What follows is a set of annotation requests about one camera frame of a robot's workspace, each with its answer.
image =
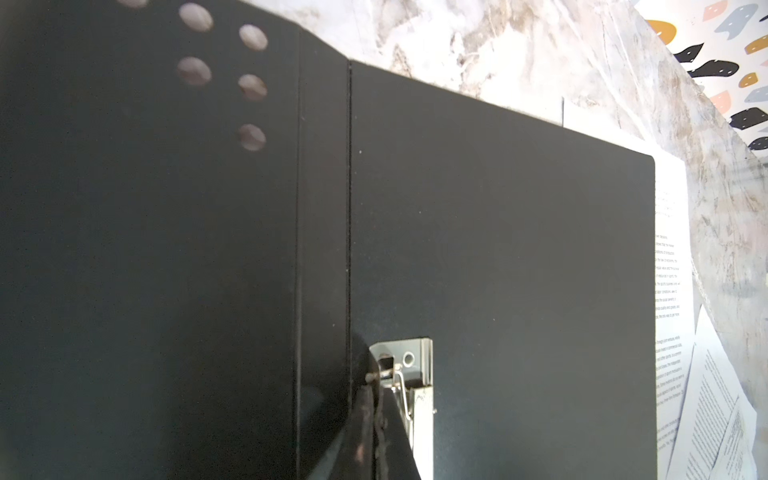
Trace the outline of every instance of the marble surface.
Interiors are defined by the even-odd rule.
[[[758,411],[768,477],[763,167],[630,2],[250,2],[350,58],[554,123],[565,99],[684,159],[697,298]]]

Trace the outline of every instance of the document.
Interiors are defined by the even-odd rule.
[[[740,396],[730,414],[710,480],[757,480],[757,466],[752,456],[755,432],[748,432],[748,425],[756,424],[756,419],[755,409]]]
[[[657,478],[667,477],[694,346],[694,292],[685,163],[566,102],[563,126],[650,155],[656,164]]]
[[[731,478],[711,476],[716,461],[725,464],[718,466],[719,470],[728,472],[730,462],[730,470],[737,469],[737,475],[741,475],[744,465],[735,464],[743,464],[746,453],[752,452],[756,423],[757,414],[746,401],[736,371],[702,306],[683,415],[667,478]],[[750,469],[751,465],[747,465],[746,470]]]

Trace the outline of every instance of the white paper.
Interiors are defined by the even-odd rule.
[[[667,473],[670,480],[710,478],[734,410],[741,411],[745,449],[751,452],[754,443],[757,415],[746,401],[736,371],[703,306],[695,340],[683,415]]]
[[[755,433],[749,431],[749,425],[756,425],[756,419],[755,409],[740,396],[730,414],[710,480],[757,480],[752,456]]]
[[[656,164],[657,477],[664,480],[677,437],[694,345],[694,292],[685,163],[658,146],[565,103],[563,126],[651,155]]]

